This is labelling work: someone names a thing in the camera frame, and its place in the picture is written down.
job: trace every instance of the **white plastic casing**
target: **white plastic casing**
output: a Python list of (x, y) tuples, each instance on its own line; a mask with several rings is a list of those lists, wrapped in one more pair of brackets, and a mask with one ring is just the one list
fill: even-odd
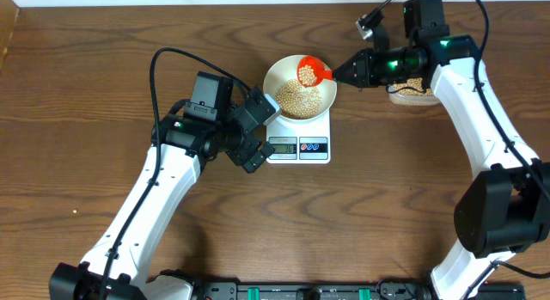
[(183, 279), (160, 275), (145, 284), (143, 292), (147, 300), (189, 300), (193, 287)]
[[(489, 83), (486, 68), (480, 63), (480, 81), (484, 83), (483, 92), (489, 106), (506, 135), (515, 142), (515, 147), (527, 162), (538, 158), (519, 136)], [(466, 149), (472, 167), (472, 176), (491, 169), (500, 163), (504, 168), (521, 167), (516, 157), (506, 150), (506, 145), (487, 114), (474, 84), (474, 59), (451, 60), (450, 64), (438, 66), (431, 82), (431, 88), (455, 125), (456, 131)], [(431, 272), (431, 282), (439, 299), (463, 299), (468, 287), (488, 268), (494, 260), (508, 260), (514, 253), (508, 251), (490, 254), (486, 258), (476, 259), (460, 243), (455, 245), (439, 266)], [(470, 297), (478, 292), (478, 286)]]
[[(186, 150), (162, 145), (161, 171), (158, 175), (158, 186), (153, 186), (146, 200), (142, 203), (136, 216), (119, 246), (119, 256), (113, 261), (109, 277), (116, 279), (121, 273), (130, 275), (131, 285), (144, 289), (145, 280), (149, 274), (151, 258), (156, 250), (162, 234), (183, 195), (200, 175), (199, 159), (186, 156)], [(90, 263), (91, 272), (103, 274), (107, 263), (107, 254), (112, 247), (117, 234), (125, 220), (138, 202), (148, 181), (153, 175), (156, 162), (156, 147), (147, 152), (147, 160), (130, 191), (125, 203), (117, 213), (113, 222), (89, 252), (82, 262)]]

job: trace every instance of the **wooden table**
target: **wooden table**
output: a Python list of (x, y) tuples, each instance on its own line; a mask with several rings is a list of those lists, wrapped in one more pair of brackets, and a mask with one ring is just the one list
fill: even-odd
[[(0, 76), (0, 298), (46, 298), (56, 265), (77, 265), (111, 223), (150, 144), (148, 69), (176, 46), (250, 84), (291, 54), (337, 67), (369, 45), (354, 21), (372, 4), (24, 9)], [(489, 3), (488, 73), (517, 130), (550, 159), (550, 5)], [(400, 4), (387, 7), (404, 46)], [(445, 4), (452, 33), (481, 40), (473, 3)], [(160, 108), (190, 97), (205, 67), (175, 54), (157, 66)], [(153, 259), (242, 281), (424, 277), (456, 235), (453, 210), (472, 175), (442, 106), (401, 107), (383, 89), (339, 86), (327, 166), (211, 162), (174, 214)], [(513, 263), (550, 268), (550, 242)], [(545, 299), (547, 281), (502, 269), (494, 281)]]

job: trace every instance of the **red measuring spoon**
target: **red measuring spoon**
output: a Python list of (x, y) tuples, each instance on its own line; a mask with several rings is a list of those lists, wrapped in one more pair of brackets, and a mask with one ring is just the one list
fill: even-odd
[[(298, 71), (300, 70), (300, 68), (305, 67), (306, 65), (308, 65), (313, 69), (313, 73), (317, 77), (315, 82), (311, 85), (306, 85), (302, 83), (302, 80), (300, 80), (300, 77), (299, 77)], [(302, 58), (302, 60), (300, 60), (300, 63), (298, 64), (298, 68), (296, 69), (296, 75), (298, 76), (298, 80), (304, 87), (317, 86), (324, 79), (333, 80), (333, 72), (331, 70), (325, 70), (325, 65), (323, 64), (323, 62), (321, 62), (320, 59), (309, 55)]]

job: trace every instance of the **bowl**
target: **bowl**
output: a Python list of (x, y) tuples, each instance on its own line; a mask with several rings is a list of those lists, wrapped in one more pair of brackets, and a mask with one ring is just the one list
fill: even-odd
[[(300, 63), (300, 60), (304, 57), (306, 57), (306, 55), (292, 55), (275, 63), (269, 69), (266, 74), (266, 78), (264, 79), (264, 93), (275, 98), (275, 94), (277, 94), (278, 90), (282, 88), (286, 82), (291, 79), (297, 79), (296, 72), (298, 63)], [(330, 69), (327, 64), (323, 64), (325, 65), (325, 69)], [(305, 124), (319, 119), (325, 112), (328, 111), (336, 99), (336, 82), (323, 80), (319, 85), (317, 85), (317, 89), (319, 90), (321, 96), (321, 106), (313, 117), (309, 119), (291, 119), (280, 115), (278, 119), (290, 122), (292, 124)]]

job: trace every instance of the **digital kitchen scale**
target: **digital kitchen scale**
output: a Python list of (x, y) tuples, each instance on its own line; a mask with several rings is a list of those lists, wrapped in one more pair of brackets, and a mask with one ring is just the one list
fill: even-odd
[(275, 152), (269, 163), (330, 162), (330, 113), (307, 124), (293, 124), (281, 117), (267, 126), (267, 141)]
[[(283, 58), (267, 72), (264, 92), (273, 96), (285, 82), (296, 79), (298, 63), (304, 55)], [(314, 163), (330, 162), (330, 113), (329, 108), (336, 98), (336, 83), (323, 80), (317, 85), (321, 105), (310, 119), (291, 119), (279, 115), (267, 125), (266, 140), (275, 152), (267, 158), (269, 163)]]

